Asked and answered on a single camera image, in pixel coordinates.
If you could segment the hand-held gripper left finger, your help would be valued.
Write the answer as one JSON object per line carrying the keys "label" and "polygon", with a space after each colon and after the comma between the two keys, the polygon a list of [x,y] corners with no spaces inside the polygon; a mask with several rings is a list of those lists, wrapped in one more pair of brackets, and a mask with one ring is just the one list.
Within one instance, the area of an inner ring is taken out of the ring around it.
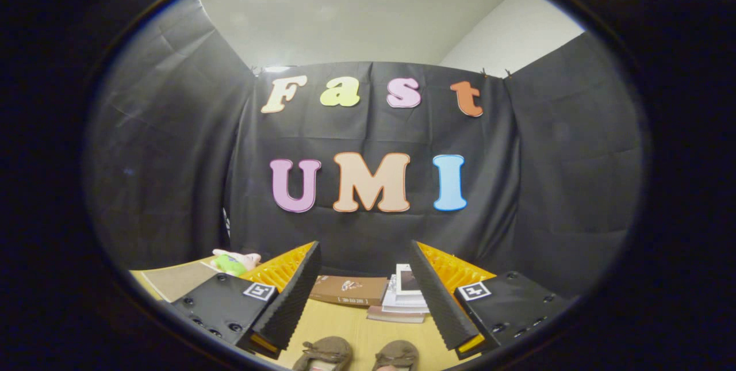
{"label": "hand-held gripper left finger", "polygon": [[172,307],[224,342],[276,359],[289,345],[320,269],[320,242],[306,243],[240,276],[216,273]]}

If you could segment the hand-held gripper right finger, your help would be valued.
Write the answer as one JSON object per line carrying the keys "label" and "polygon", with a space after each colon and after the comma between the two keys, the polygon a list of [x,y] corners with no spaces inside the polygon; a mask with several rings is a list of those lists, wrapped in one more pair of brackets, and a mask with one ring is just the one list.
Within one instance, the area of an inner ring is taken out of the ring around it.
{"label": "hand-held gripper right finger", "polygon": [[492,274],[425,243],[410,244],[409,265],[445,346],[459,359],[525,339],[571,304],[520,272]]}

